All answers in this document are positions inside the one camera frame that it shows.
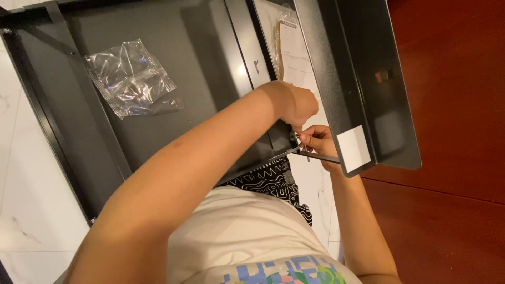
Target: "marble floor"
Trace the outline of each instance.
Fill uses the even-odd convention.
[[[11,10],[38,0],[0,0]],[[324,110],[308,125],[327,124]],[[309,205],[313,229],[335,259],[342,258],[329,175],[317,160],[289,155]],[[0,44],[0,260],[14,284],[53,283],[89,230]]]

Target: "person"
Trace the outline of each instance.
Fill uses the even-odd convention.
[[[338,164],[322,162],[346,266],[310,228],[287,159],[231,181],[242,188],[213,189],[278,119],[303,146],[336,156],[327,126],[302,131],[317,112],[309,90],[272,81],[166,145],[109,198],[65,283],[401,283],[361,178],[346,178]],[[270,194],[282,192],[294,198]]]

